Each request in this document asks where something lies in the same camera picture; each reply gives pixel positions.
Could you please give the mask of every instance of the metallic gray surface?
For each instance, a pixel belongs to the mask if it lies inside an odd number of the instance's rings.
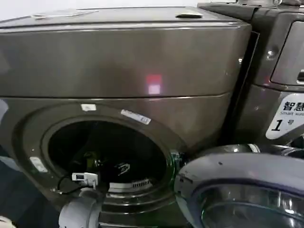
[[[226,143],[271,143],[284,145],[304,133],[304,125],[269,140],[265,133],[282,99],[292,92],[304,92],[297,82],[301,71],[304,9],[292,6],[258,7],[209,3],[199,7],[245,19],[259,33],[247,85],[242,89],[230,127],[223,133]]]
[[[271,81],[284,85],[304,86],[297,80],[301,70],[304,70],[304,22],[292,24],[286,39],[280,59],[276,65]]]
[[[234,143],[270,143],[285,145],[304,133],[304,125],[276,139],[265,137],[266,131],[284,97],[292,92],[250,85],[245,88],[246,99],[236,117]]]
[[[62,25],[60,19],[29,19],[41,27],[3,29],[0,95],[158,97],[232,91],[250,25],[203,10],[202,19],[177,19],[177,9],[165,8],[164,14],[163,8],[143,8],[151,12],[149,20],[140,23],[131,19],[127,23],[128,17],[141,15],[133,15],[132,9],[110,9],[121,13],[112,24],[103,17],[94,17],[96,24],[80,24],[81,16],[66,19],[75,20],[74,25]],[[46,31],[52,20],[54,24]],[[151,86],[158,86],[159,92],[151,92]]]
[[[304,21],[303,8],[282,5],[276,7],[242,6],[235,3],[202,3],[199,4],[199,7],[243,19],[252,25],[253,31],[259,33],[257,47],[248,71],[248,82],[280,91],[304,91],[304,87],[299,84],[291,82],[289,85],[279,84],[275,83],[274,77],[271,78],[281,57],[294,59],[296,56],[296,53],[293,52],[288,52],[286,53],[288,56],[283,56],[282,50],[292,24],[295,21]]]

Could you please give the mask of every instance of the barcode label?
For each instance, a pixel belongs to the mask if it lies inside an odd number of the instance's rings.
[[[137,113],[133,113],[131,111],[124,110],[124,109],[120,112],[120,114],[124,115],[124,116],[127,116],[127,117],[129,117],[131,119],[134,119],[134,120],[136,120],[138,122],[141,122],[141,123],[143,123],[145,125],[148,125],[150,123],[150,121],[151,121],[151,119],[148,118],[148,117],[145,117],[143,115],[140,115],[140,114],[137,114]]]

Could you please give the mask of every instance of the white machine part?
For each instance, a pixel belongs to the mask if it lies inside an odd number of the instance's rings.
[[[60,228],[97,228],[105,194],[84,188],[79,197],[63,206],[59,215]]]
[[[72,181],[83,181],[86,185],[94,189],[98,185],[98,174],[89,172],[73,172]]]
[[[0,228],[16,228],[13,224],[13,222],[4,217],[4,216],[0,216]]]

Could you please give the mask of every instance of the number 1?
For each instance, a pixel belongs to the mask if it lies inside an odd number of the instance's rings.
[[[271,129],[271,130],[272,130],[272,131],[277,131],[277,132],[279,132],[279,131],[280,131],[279,127],[280,127],[282,121],[283,121],[283,120],[277,120],[277,126],[275,127],[275,129]]]

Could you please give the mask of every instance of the washer door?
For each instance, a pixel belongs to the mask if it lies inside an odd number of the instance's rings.
[[[67,198],[49,190],[58,189],[59,180],[67,173],[94,170],[95,161],[100,172],[110,173],[103,176],[110,182],[105,214],[142,213],[174,202],[169,188],[175,174],[173,158],[184,147],[175,132],[154,119],[144,124],[123,115],[114,102],[110,106],[103,99],[95,101],[90,111],[90,106],[81,106],[85,100],[52,101],[55,105],[45,102],[44,108],[16,127],[14,155],[54,205],[61,207]],[[127,167],[127,172],[112,175],[108,170],[113,166]],[[77,187],[65,179],[60,190]]]
[[[303,228],[304,161],[260,153],[220,153],[185,165],[177,203],[195,228]]]

